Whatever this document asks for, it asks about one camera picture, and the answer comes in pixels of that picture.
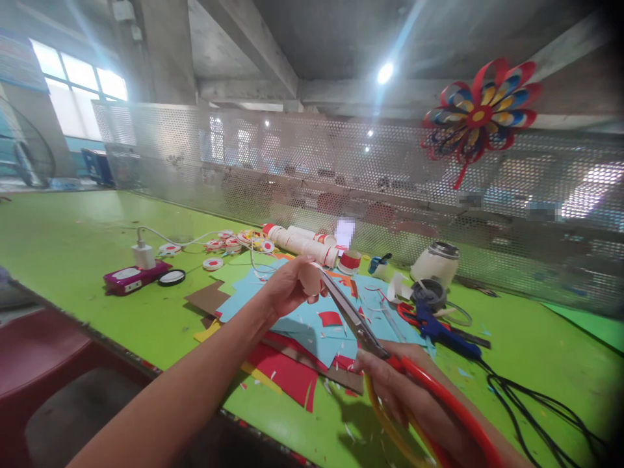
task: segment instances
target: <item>paper flower decoration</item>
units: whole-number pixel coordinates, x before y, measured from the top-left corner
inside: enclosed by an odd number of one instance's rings
[[[494,81],[483,84],[490,67],[495,71]],[[506,150],[518,129],[535,122],[537,114],[522,109],[541,93],[540,84],[525,85],[535,68],[534,62],[525,62],[509,70],[507,60],[497,58],[479,70],[472,87],[463,81],[448,85],[440,96],[441,106],[425,116],[424,126],[433,131],[422,146],[431,149],[430,157],[438,160],[455,154],[462,165],[455,190],[462,185],[468,165],[478,161],[485,150]],[[452,89],[455,92],[447,98]]]

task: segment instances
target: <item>ceiling light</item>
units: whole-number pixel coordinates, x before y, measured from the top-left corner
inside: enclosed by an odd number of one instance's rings
[[[392,76],[392,73],[394,72],[394,70],[395,70],[395,66],[392,65],[391,62],[382,66],[381,70],[379,71],[379,74],[377,75],[377,82],[380,85],[384,85],[385,83],[387,83],[388,80],[390,80],[390,77]]]

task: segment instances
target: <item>extension socket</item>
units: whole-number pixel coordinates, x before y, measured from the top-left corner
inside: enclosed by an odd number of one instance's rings
[[[171,268],[171,265],[161,260],[156,260],[156,266],[149,270],[142,270],[137,266],[130,266],[123,270],[104,275],[106,294],[127,296],[137,289],[157,280],[159,276]]]

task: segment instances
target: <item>metal mesh partition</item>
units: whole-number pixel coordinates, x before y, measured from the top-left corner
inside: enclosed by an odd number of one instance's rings
[[[116,182],[247,223],[333,231],[408,266],[432,238],[461,250],[459,274],[618,317],[623,290],[624,150],[614,138],[524,133],[487,153],[461,187],[433,161],[418,123],[310,114],[94,104]],[[553,207],[560,211],[555,216]]]

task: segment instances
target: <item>brown cardboard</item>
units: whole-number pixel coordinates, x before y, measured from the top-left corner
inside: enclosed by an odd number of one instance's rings
[[[210,326],[210,324],[213,322],[213,319],[216,317],[215,313],[219,306],[221,306],[221,304],[223,304],[229,298],[228,294],[219,291],[219,288],[222,284],[223,281],[216,281],[210,286],[206,286],[205,288],[202,288],[185,298],[192,305],[209,314],[208,317],[204,317],[201,320],[201,323],[206,328]],[[282,354],[288,356],[289,358],[308,366],[310,369],[314,369],[319,374],[328,377],[338,384],[350,388],[359,395],[363,395],[364,382],[362,376],[354,374],[353,372],[348,372],[347,370],[345,371],[344,369],[336,369],[335,367],[332,367],[327,372],[324,372],[322,369],[318,368],[315,363],[305,354],[289,348],[288,346],[284,346],[281,343],[271,341],[267,338],[264,338],[262,342],[268,346],[271,346],[273,349],[280,351]]]

